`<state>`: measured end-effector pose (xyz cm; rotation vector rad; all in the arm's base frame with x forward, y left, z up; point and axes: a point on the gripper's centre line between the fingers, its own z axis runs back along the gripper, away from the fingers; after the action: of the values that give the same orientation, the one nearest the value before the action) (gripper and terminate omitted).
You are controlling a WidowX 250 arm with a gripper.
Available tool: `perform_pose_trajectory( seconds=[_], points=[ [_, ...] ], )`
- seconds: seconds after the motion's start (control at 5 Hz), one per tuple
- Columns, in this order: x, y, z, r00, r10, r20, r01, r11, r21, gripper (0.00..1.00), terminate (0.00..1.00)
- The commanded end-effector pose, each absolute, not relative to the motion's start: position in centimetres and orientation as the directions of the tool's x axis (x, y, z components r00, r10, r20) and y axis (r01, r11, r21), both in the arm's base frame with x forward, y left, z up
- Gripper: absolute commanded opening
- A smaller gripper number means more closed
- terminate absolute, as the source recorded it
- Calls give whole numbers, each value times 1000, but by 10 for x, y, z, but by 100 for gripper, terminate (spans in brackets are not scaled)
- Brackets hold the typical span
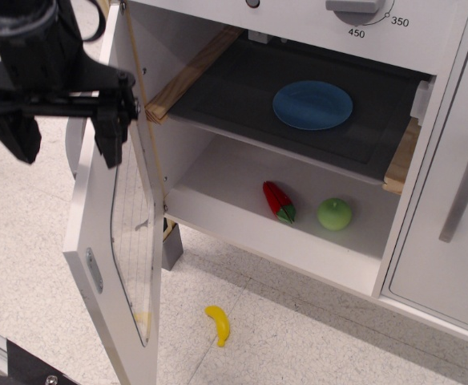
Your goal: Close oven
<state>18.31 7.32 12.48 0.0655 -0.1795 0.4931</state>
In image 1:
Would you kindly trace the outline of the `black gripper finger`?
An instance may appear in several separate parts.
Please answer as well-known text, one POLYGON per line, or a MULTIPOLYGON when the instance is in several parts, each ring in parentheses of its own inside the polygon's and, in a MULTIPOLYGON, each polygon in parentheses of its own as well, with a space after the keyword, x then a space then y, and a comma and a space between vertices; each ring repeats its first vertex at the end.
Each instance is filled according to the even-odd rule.
POLYGON ((41 139, 33 117, 21 113, 0 115, 0 141, 18 160, 33 164, 40 150, 41 139))
POLYGON ((108 168, 122 163, 123 144, 127 141, 126 116, 99 116, 93 119, 95 142, 108 168))

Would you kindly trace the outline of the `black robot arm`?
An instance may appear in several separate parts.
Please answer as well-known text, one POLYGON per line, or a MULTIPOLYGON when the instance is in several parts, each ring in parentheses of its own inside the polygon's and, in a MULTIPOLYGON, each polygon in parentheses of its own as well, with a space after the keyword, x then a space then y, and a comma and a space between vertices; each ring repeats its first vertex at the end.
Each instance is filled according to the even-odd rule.
POLYGON ((134 76, 101 64, 68 1, 0 1, 0 141, 34 163, 41 144, 36 117, 88 118, 107 167, 122 161, 127 129, 137 120, 134 76))

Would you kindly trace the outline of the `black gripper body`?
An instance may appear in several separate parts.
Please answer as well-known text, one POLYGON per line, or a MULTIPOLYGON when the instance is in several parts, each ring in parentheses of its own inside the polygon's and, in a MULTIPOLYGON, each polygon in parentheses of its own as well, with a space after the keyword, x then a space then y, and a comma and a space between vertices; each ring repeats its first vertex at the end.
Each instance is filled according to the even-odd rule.
POLYGON ((84 43, 71 2, 0 1, 0 115, 136 120, 134 76, 84 43))

